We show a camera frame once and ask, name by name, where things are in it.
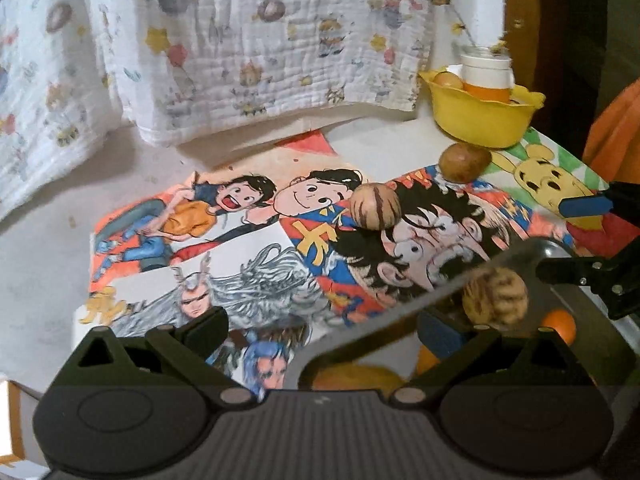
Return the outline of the small orange fruit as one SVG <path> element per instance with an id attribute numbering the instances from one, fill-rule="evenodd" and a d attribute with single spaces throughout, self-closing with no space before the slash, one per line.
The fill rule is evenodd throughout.
<path id="1" fill-rule="evenodd" d="M 540 325 L 553 328 L 568 346 L 574 344 L 577 325 L 574 316 L 567 310 L 556 309 L 550 311 L 544 316 Z"/>

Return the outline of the silver metal tray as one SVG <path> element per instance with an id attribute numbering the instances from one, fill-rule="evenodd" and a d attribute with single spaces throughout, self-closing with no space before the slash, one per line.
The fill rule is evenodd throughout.
<path id="1" fill-rule="evenodd" d="M 526 338 L 548 328 L 613 400 L 638 377 L 639 326 L 631 318 L 610 320 L 585 281 L 541 281 L 536 270 L 544 259 L 571 263 L 575 257 L 548 238 L 519 242 L 432 292 L 308 344 L 288 366 L 285 388 L 307 389 L 319 370 L 343 363 L 381 365 L 409 379 L 461 349 L 478 330 Z"/>

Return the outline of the winnie the pooh drawing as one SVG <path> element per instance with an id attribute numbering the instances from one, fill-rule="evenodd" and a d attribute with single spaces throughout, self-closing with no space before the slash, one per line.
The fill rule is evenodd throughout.
<path id="1" fill-rule="evenodd" d="M 564 198 L 590 196 L 605 190 L 605 180 L 565 148 L 534 128 L 507 150 L 491 153 L 485 177 L 512 196 L 508 211 L 525 222 L 531 236 L 560 240 L 581 256 L 611 258 L 639 236 L 638 226 L 607 212 L 600 216 L 565 218 Z"/>

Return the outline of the colourful cartoon drawing mat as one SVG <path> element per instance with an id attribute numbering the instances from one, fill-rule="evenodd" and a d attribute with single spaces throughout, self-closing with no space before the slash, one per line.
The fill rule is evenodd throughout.
<path id="1" fill-rule="evenodd" d="M 349 203 L 365 180 L 316 131 L 111 212 L 92 233 L 73 342 L 98 326 L 139 337 L 221 308 L 229 333 L 206 362 L 262 396 L 328 333 L 520 240 L 572 239 L 562 220 L 515 193 L 483 180 L 449 183 L 436 166 L 390 180 L 399 222 L 363 230 Z"/>

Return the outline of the yellow plastic bowl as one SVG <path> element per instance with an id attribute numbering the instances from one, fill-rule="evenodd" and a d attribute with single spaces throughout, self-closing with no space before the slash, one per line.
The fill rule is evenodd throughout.
<path id="1" fill-rule="evenodd" d="M 537 110 L 546 97 L 516 84 L 510 103 L 486 101 L 463 89 L 442 86 L 435 81 L 444 70 L 421 72 L 431 93 L 433 117 L 452 138 L 492 150 L 510 148 L 524 138 Z"/>

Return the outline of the brown oval sapodilla fruit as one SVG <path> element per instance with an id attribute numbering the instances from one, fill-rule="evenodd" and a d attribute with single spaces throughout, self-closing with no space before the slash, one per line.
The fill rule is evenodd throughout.
<path id="1" fill-rule="evenodd" d="M 491 163 L 491 152 L 473 144 L 455 143 L 439 157 L 442 176 L 449 182 L 470 183 L 477 179 Z"/>

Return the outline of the striped pepino melon rear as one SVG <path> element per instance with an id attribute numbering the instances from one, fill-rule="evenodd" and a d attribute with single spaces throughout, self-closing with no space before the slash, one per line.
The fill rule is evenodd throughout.
<path id="1" fill-rule="evenodd" d="M 349 213 L 361 229 L 383 231 L 401 218 L 398 194 L 382 183 L 359 185 L 349 199 Z"/>

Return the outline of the white plastic jar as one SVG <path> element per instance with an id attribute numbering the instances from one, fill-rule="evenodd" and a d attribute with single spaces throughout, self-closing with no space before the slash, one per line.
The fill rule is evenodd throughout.
<path id="1" fill-rule="evenodd" d="M 463 89 L 483 101 L 509 103 L 514 86 L 512 60 L 505 48 L 463 47 Z"/>

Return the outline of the pale fruit in bowl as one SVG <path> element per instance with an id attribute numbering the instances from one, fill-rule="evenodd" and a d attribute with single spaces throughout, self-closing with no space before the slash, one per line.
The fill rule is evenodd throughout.
<path id="1" fill-rule="evenodd" d="M 464 89 L 463 80 L 458 75 L 448 72 L 448 70 L 437 73 L 433 78 L 433 82 L 444 88 Z"/>

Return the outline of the white printed muslin cloth right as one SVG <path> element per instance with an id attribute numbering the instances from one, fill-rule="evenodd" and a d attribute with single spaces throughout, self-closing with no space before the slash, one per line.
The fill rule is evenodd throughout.
<path id="1" fill-rule="evenodd" d="M 413 110 L 436 0 L 93 0 L 127 122 L 155 145 L 313 110 Z"/>

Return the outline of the white printed muslin cloth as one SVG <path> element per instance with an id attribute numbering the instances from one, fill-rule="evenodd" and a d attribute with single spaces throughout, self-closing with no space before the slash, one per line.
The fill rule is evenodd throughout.
<path id="1" fill-rule="evenodd" d="M 127 122 L 155 145 L 313 110 L 413 110 L 436 0 L 93 0 Z"/>
<path id="2" fill-rule="evenodd" d="M 91 0 L 1 0 L 1 213 L 26 204 L 122 124 Z"/>

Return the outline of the white printed muslin cloth left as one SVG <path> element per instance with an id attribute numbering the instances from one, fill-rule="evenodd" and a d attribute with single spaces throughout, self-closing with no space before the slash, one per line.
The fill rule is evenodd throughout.
<path id="1" fill-rule="evenodd" d="M 1 0 L 1 213 L 26 204 L 122 124 L 91 0 Z"/>

